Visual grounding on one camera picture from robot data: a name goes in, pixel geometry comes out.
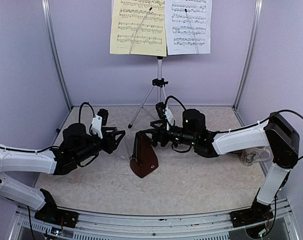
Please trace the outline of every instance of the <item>metal corner post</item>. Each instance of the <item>metal corner post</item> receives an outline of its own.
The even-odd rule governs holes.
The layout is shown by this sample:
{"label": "metal corner post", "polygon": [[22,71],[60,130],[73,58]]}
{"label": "metal corner post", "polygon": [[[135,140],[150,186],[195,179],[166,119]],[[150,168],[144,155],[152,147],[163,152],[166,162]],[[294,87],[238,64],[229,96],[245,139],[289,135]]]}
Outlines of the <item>metal corner post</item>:
{"label": "metal corner post", "polygon": [[248,74],[250,71],[253,55],[254,55],[254,49],[255,49],[255,42],[257,38],[257,33],[259,29],[259,24],[261,20],[261,13],[262,13],[262,7],[263,7],[263,0],[256,0],[256,6],[255,6],[255,12],[253,16],[253,21],[252,21],[252,27],[251,27],[251,34],[250,34],[250,39],[249,39],[249,47],[247,51],[247,56],[246,56],[246,61],[245,65],[242,71],[242,76],[241,76],[241,81],[240,85],[238,88],[238,92],[236,95],[235,102],[233,104],[233,108],[238,111],[238,108],[240,106],[245,86],[248,80]]}
{"label": "metal corner post", "polygon": [[53,57],[53,60],[55,63],[55,67],[56,67],[59,85],[60,85],[60,88],[61,88],[61,91],[63,94],[63,98],[65,100],[67,109],[69,112],[71,112],[71,110],[73,108],[73,104],[72,104],[71,97],[70,97],[68,89],[67,89],[67,85],[66,85],[63,71],[62,71],[61,62],[60,62],[60,59],[58,56],[57,46],[56,46],[56,42],[55,42],[54,29],[53,29],[53,23],[52,23],[51,10],[50,10],[50,3],[49,3],[49,0],[41,0],[41,1],[42,1],[42,11],[43,11],[43,15],[45,18],[51,53],[52,53],[52,57]]}

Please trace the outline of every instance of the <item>metal frame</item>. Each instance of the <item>metal frame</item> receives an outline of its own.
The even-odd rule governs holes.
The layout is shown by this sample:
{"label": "metal frame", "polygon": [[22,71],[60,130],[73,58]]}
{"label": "metal frame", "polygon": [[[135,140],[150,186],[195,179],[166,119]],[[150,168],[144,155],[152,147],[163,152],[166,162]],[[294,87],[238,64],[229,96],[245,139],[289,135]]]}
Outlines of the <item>metal frame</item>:
{"label": "metal frame", "polygon": [[255,6],[255,13],[252,21],[252,27],[251,27],[251,34],[250,34],[250,40],[249,40],[249,47],[247,51],[245,66],[242,71],[241,81],[238,88],[238,92],[236,95],[235,102],[233,104],[233,108],[238,111],[238,108],[240,106],[245,86],[248,80],[248,74],[251,68],[251,63],[254,55],[255,50],[255,42],[257,38],[257,33],[259,29],[259,24],[261,20],[261,13],[262,13],[262,7],[263,7],[263,0],[256,0],[256,6]]}
{"label": "metal frame", "polygon": [[[62,239],[71,240],[198,240],[198,239],[229,239],[229,232],[245,227],[233,228],[230,212],[219,211],[205,214],[174,215],[174,216],[131,216],[77,211],[79,213],[76,228],[64,227],[66,236]],[[291,240],[299,240],[292,219],[292,210],[286,198],[277,201],[277,219],[284,218]],[[28,211],[19,206],[13,219],[14,229],[9,240],[17,240],[22,227],[29,228]],[[32,218],[34,231],[45,233],[60,226],[45,223]]]}
{"label": "metal frame", "polygon": [[55,63],[55,68],[56,68],[57,75],[58,75],[59,85],[60,85],[60,88],[61,88],[61,91],[63,94],[65,104],[67,106],[67,109],[69,112],[71,112],[71,110],[73,108],[73,104],[72,104],[71,97],[69,95],[69,92],[68,92],[68,89],[66,86],[61,62],[60,62],[60,59],[58,56],[49,0],[42,0],[42,11],[43,11],[43,15],[45,18],[51,53],[52,53],[52,57],[53,57],[53,60]]}

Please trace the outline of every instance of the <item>white sheet music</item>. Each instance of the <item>white sheet music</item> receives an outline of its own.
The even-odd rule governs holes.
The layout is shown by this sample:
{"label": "white sheet music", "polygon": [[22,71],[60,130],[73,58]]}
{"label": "white sheet music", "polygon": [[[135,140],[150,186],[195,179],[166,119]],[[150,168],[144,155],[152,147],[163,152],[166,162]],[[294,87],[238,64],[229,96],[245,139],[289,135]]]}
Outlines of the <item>white sheet music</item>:
{"label": "white sheet music", "polygon": [[212,0],[166,0],[168,55],[211,53]]}

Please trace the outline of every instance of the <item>robotic arm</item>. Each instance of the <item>robotic arm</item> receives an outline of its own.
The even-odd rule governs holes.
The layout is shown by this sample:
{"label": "robotic arm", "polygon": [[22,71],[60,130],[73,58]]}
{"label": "robotic arm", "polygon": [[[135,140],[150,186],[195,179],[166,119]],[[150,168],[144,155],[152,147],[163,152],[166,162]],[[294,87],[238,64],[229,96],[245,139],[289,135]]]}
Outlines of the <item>robotic arm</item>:
{"label": "robotic arm", "polygon": [[165,147],[171,142],[173,150],[179,144],[187,145],[189,150],[193,148],[204,158],[270,146],[274,159],[262,188],[251,208],[232,212],[231,219],[234,227],[240,227],[273,218],[270,204],[299,160],[299,134],[279,113],[272,113],[267,119],[249,126],[212,132],[206,129],[205,115],[196,109],[184,108],[182,127],[168,121],[167,116],[172,114],[166,113],[170,111],[166,104],[158,103],[156,110],[160,120],[151,122],[151,129],[139,131],[135,136],[130,167],[137,176],[143,178],[158,167],[158,159],[152,148],[158,143]]}
{"label": "robotic arm", "polygon": [[[0,144],[0,196],[25,204],[36,210],[35,218],[44,222],[75,227],[78,214],[58,209],[51,194],[44,189],[29,187],[5,174],[9,171],[38,172],[66,175],[77,167],[93,162],[100,151],[111,154],[125,136],[125,131],[116,127],[105,127],[108,111],[100,109],[94,116],[90,134],[82,123],[74,123],[63,133],[59,147],[43,150],[12,148]],[[85,165],[83,161],[92,157]]]}

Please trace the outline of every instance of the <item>tripod clamp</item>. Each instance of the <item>tripod clamp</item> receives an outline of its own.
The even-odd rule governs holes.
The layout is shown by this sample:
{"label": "tripod clamp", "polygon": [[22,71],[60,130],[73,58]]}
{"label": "tripod clamp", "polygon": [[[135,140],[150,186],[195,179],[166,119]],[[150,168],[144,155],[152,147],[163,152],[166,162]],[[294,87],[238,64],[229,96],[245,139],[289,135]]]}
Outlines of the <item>tripod clamp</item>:
{"label": "tripod clamp", "polygon": [[164,78],[162,78],[161,80],[156,78],[152,81],[153,86],[157,86],[157,87],[160,87],[160,88],[162,88],[163,86],[165,86],[167,84],[168,84],[168,81],[165,81]]}

